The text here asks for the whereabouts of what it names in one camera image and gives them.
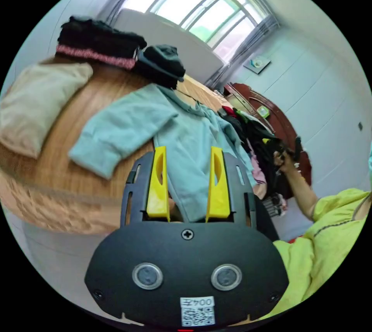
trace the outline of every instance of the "wooden furniture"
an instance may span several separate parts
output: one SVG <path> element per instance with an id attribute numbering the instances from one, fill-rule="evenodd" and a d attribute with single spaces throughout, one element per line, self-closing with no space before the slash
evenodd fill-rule
<path id="1" fill-rule="evenodd" d="M 55 57 L 44 63 L 68 62 L 72 61 Z M 123 188 L 133 163 L 153 150 L 150 141 L 122 160 L 110 181 L 69 160 L 68 151 L 93 115 L 149 84 L 149 80 L 119 68 L 98 63 L 92 67 L 92 78 L 60 113 L 38 160 L 13 153 L 0 144 L 1 202 L 22 220 L 48 230 L 102 234 L 117 229 Z M 193 97 L 217 111 L 227 103 L 188 76 L 177 88 L 184 93 L 179 96 L 189 104 L 195 103 Z"/>
<path id="2" fill-rule="evenodd" d="M 295 139 L 297 137 L 295 129 L 285 114 L 266 97 L 255 92 L 248 85 L 241 83 L 230 83 L 226 85 L 224 87 L 224 96 L 233 107 L 248 112 L 265 123 L 272 129 L 276 137 L 282 139 L 290 149 L 295 149 Z M 257 112 L 257 109 L 260 106 L 266 106 L 269 109 L 270 115 L 268 118 L 264 119 Z M 301 172 L 306 182 L 311 186 L 312 166 L 307 152 L 303 150 L 300 153 L 298 170 Z M 281 184 L 282 195 L 285 199 L 293 197 L 293 193 L 284 178 L 279 178 L 278 184 Z"/>

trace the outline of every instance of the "window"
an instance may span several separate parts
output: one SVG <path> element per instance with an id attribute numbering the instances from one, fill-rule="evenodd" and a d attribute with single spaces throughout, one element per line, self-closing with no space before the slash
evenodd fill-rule
<path id="1" fill-rule="evenodd" d="M 225 62 L 266 16 L 254 0 L 125 0 L 122 8 L 154 13 L 172 22 Z"/>

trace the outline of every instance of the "yellow-green shirt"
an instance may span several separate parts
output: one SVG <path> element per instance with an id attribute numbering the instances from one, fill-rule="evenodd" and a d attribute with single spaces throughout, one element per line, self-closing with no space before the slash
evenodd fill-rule
<path id="1" fill-rule="evenodd" d="M 303 237 L 293 244 L 274 242 L 286 267 L 289 285 L 275 308 L 262 319 L 296 306 L 333 275 L 362 230 L 366 219 L 354 220 L 354 214 L 369 194 L 349 189 L 320 199 L 314 209 L 314 224 Z"/>

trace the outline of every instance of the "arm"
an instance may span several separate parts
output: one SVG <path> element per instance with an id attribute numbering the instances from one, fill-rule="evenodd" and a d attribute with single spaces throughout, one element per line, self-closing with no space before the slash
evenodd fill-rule
<path id="1" fill-rule="evenodd" d="M 280 165 L 280 170 L 286 176 L 289 185 L 293 191 L 298 207 L 303 215 L 309 220 L 313 221 L 313 212 L 319 198 L 316 196 L 311 187 L 307 184 L 305 179 L 298 173 L 293 165 L 293 161 L 284 153 L 284 162 L 280 159 L 279 154 L 274 154 L 274 161 L 276 165 Z"/>

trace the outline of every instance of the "pillow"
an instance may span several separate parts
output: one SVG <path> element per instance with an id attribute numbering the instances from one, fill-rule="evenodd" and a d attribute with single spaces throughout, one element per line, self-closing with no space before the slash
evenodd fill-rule
<path id="1" fill-rule="evenodd" d="M 0 101 L 0 143 L 37 159 L 68 100 L 93 75 L 87 64 L 36 64 L 24 69 Z"/>

